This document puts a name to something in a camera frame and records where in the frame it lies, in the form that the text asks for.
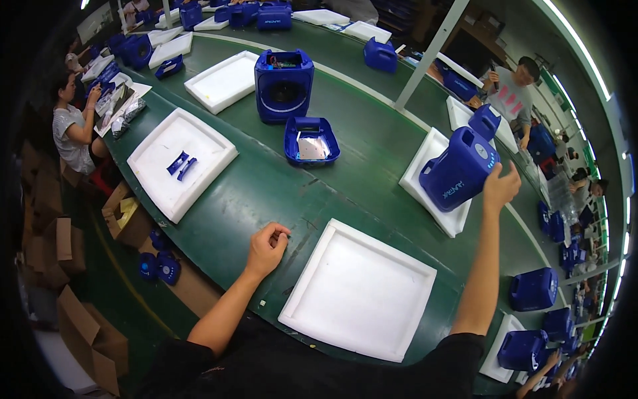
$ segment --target plastic bag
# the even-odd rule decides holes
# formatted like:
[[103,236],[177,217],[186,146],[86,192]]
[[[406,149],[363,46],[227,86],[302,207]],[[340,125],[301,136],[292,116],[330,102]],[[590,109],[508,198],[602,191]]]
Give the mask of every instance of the plastic bag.
[[124,119],[124,117],[120,116],[113,121],[111,125],[111,132],[113,132],[113,137],[119,139],[124,132],[128,130],[128,122]]

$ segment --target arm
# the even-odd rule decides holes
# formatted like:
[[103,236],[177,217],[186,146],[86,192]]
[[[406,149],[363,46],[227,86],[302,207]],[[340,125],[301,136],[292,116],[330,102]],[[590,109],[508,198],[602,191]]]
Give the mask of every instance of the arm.
[[541,368],[536,374],[527,378],[525,385],[523,385],[522,387],[518,389],[518,391],[516,391],[516,399],[523,399],[525,395],[527,395],[527,392],[531,391],[536,386],[536,384],[538,384],[540,380],[542,380],[543,377],[545,377],[545,374],[549,373],[552,367],[556,366],[556,363],[558,363],[559,358],[560,358],[560,350],[557,350],[556,352],[552,353],[549,356],[549,359],[547,359],[547,364],[545,364],[545,366]]
[[513,162],[510,161],[509,174],[499,178],[502,170],[503,166],[497,163],[485,181],[477,253],[450,335],[485,335],[494,317],[499,285],[499,216],[503,206],[514,198],[521,186],[521,178]]
[[218,358],[241,320],[248,301],[262,280],[277,267],[288,245],[290,230],[270,222],[250,239],[246,268],[188,335],[188,341],[211,348]]

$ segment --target paper sheet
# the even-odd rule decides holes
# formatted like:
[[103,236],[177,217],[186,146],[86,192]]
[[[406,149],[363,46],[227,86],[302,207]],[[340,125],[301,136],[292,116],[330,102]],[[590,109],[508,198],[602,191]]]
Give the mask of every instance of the paper sheet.
[[121,117],[122,115],[124,115],[124,111],[126,110],[126,107],[131,105],[133,102],[137,101],[138,98],[141,98],[143,95],[148,93],[153,87],[134,82],[131,85],[131,88],[135,91],[135,94],[133,94],[128,100],[126,100],[126,102],[122,104],[122,107],[120,107],[120,109],[118,109],[117,111],[113,113],[113,116],[111,117],[111,122],[109,122],[109,124],[104,129],[98,129],[97,126],[93,127],[93,130],[95,130],[98,133],[98,135],[100,135],[100,137],[104,137],[104,135],[106,135],[108,131],[111,130],[111,124],[118,117]]

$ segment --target blue speaker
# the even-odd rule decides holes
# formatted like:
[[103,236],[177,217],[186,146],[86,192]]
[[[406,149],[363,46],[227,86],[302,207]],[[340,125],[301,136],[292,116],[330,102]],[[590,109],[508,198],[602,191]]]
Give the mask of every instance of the blue speaker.
[[264,123],[286,123],[306,116],[310,106],[315,66],[308,55],[266,50],[255,64],[257,111]]

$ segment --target white foam tray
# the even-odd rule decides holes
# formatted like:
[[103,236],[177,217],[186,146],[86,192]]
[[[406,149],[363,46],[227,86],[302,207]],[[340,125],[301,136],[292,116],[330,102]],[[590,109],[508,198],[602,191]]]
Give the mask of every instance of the white foam tray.
[[184,83],[186,91],[213,115],[255,91],[255,64],[259,56],[242,51],[213,65]]
[[350,22],[349,17],[326,9],[295,11],[292,13],[292,17],[314,25],[347,24]]
[[[471,109],[469,109],[465,104],[455,99],[452,96],[449,96],[447,100],[447,111],[450,116],[450,127],[452,130],[457,130],[462,126],[469,126],[468,122],[474,113]],[[495,110],[492,106],[490,109],[496,114],[500,115],[497,110]],[[511,153],[517,154],[519,151],[518,145],[516,144],[516,140],[514,139],[514,134],[512,133],[512,129],[510,128],[510,124],[505,120],[504,117],[501,117],[501,123],[498,125],[498,129],[496,129],[495,137],[503,143]],[[494,145],[494,140],[489,142],[494,149],[496,146]]]
[[481,374],[484,374],[506,384],[510,381],[510,378],[512,378],[514,370],[502,368],[498,364],[497,356],[498,351],[501,350],[501,346],[503,345],[503,341],[505,340],[505,335],[510,331],[525,331],[525,327],[523,327],[521,322],[519,322],[516,317],[512,315],[505,315],[503,317],[503,321],[501,322],[501,326],[498,328],[498,332],[496,333],[496,338],[492,343],[492,347],[489,349],[487,357],[485,358],[483,365],[478,371]]
[[316,340],[401,362],[436,270],[332,219],[278,320]]
[[452,68],[456,73],[458,73],[460,76],[464,77],[465,79],[469,80],[470,82],[474,83],[477,87],[483,87],[483,82],[481,82],[479,78],[472,75],[468,70],[463,68],[461,65],[458,65],[457,63],[455,63],[451,58],[449,58],[442,52],[438,53],[436,55],[436,58],[443,61],[445,64],[447,64],[447,66]]
[[225,7],[225,6],[218,6],[218,7],[211,7],[211,6],[206,6],[206,7],[202,7],[202,12],[203,13],[214,13],[215,11],[217,11],[218,9]]
[[419,174],[427,161],[440,156],[449,144],[450,140],[441,132],[435,128],[430,129],[417,154],[412,158],[408,170],[405,171],[403,177],[399,180],[399,185],[430,212],[450,238],[454,238],[463,231],[472,200],[469,199],[455,210],[444,213],[439,211],[419,183]]
[[151,47],[156,48],[161,44],[168,43],[183,31],[183,26],[174,27],[168,31],[150,31],[148,35],[151,41]]
[[211,18],[205,19],[195,25],[193,29],[196,31],[218,31],[228,26],[229,23],[230,22],[228,20],[224,22],[215,22],[215,16],[213,15]]
[[[170,21],[171,22],[175,22],[179,20],[179,8],[176,8],[174,10],[170,10]],[[166,29],[167,25],[166,25],[166,14],[162,14],[159,16],[159,20],[158,23],[155,24],[155,27],[158,29]]]
[[108,64],[115,59],[115,56],[107,56],[94,63],[92,67],[86,71],[80,80],[82,82],[89,82],[97,78],[102,71],[108,66]]
[[392,33],[381,29],[378,26],[367,24],[363,21],[356,21],[354,24],[348,26],[343,30],[345,34],[354,36],[363,41],[368,41],[370,38],[375,38],[377,43],[387,43],[390,40]]
[[[185,151],[197,158],[182,181],[169,167]],[[178,108],[146,136],[127,159],[144,191],[173,223],[197,201],[238,152],[220,132]]]
[[178,38],[158,46],[149,60],[149,69],[160,66],[167,59],[177,57],[179,54],[185,56],[191,52],[193,44],[193,32],[186,33]]

